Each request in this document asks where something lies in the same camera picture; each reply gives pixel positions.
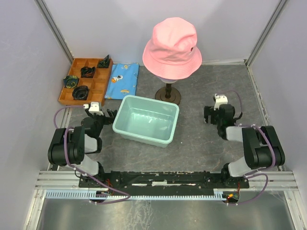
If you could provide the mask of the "wooden compartment tray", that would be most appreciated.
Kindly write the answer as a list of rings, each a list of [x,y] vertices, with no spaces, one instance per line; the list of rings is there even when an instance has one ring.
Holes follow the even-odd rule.
[[[110,60],[108,68],[99,68],[98,64],[101,62],[101,58],[75,58],[68,72],[69,75],[78,78],[77,87],[84,86],[88,89],[88,92],[83,92],[86,95],[85,100],[77,100],[73,97],[74,88],[67,88],[63,86],[59,102],[63,105],[82,105],[89,104],[91,102],[100,102],[104,104],[105,94],[110,79],[113,60]],[[82,77],[81,69],[83,67],[95,67],[95,72],[91,78]]]

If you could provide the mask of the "blue printed cloth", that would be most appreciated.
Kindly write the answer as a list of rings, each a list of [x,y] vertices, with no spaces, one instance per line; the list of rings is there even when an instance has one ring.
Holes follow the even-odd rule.
[[[113,65],[105,99],[122,100],[126,95],[136,95],[139,67],[138,63]]]

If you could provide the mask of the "cream mannequin head stand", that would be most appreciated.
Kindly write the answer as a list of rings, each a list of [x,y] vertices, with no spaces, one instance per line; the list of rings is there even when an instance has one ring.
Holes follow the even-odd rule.
[[[155,99],[179,105],[181,102],[181,94],[178,89],[172,86],[175,82],[176,80],[165,81],[165,87],[160,88],[156,92]]]

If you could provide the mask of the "teal plastic basket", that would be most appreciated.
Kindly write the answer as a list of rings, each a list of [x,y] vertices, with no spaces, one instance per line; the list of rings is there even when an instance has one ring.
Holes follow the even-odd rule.
[[[125,139],[166,148],[173,141],[178,115],[174,103],[127,95],[112,128]]]

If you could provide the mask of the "purple bucket hat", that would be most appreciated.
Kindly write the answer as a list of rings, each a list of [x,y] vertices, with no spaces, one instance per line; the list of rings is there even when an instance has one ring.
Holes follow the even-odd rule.
[[[162,82],[166,83],[166,84],[173,84],[175,83],[177,80],[172,80],[172,79],[165,79],[162,77],[158,77]]]

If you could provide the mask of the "pink bucket hat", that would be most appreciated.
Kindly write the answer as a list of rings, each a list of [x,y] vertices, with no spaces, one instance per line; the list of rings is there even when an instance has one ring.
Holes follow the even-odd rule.
[[[179,17],[167,18],[153,28],[143,51],[143,64],[160,78],[186,79],[202,64],[197,41],[193,24]]]

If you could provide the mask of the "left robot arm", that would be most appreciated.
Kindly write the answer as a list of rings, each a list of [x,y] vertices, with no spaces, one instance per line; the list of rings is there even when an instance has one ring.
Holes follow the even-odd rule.
[[[101,163],[87,155],[102,150],[101,131],[104,126],[113,124],[117,110],[107,110],[108,116],[97,115],[85,110],[87,117],[80,126],[73,130],[57,128],[48,149],[48,161],[53,166],[72,166],[82,171],[80,179],[101,187],[106,182],[106,175]]]

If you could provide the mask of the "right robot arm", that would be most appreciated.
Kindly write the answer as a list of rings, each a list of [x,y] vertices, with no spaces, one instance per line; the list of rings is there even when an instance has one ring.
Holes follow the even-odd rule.
[[[203,112],[205,123],[216,125],[219,137],[243,144],[243,157],[221,169],[223,186],[236,186],[258,171],[284,165],[285,154],[273,126],[239,124],[243,113],[236,117],[235,107],[231,104],[205,106]]]

